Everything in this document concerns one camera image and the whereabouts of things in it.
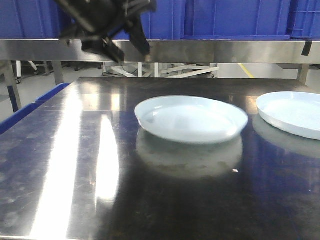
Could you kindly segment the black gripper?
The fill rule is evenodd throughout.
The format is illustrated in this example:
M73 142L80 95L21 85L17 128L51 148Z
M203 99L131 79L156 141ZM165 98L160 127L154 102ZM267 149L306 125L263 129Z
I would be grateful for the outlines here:
M144 57L150 54L141 15L157 10L155 0L57 0L56 3L74 20L59 38L82 40L83 52L122 63L125 53L111 39L125 31L140 54Z

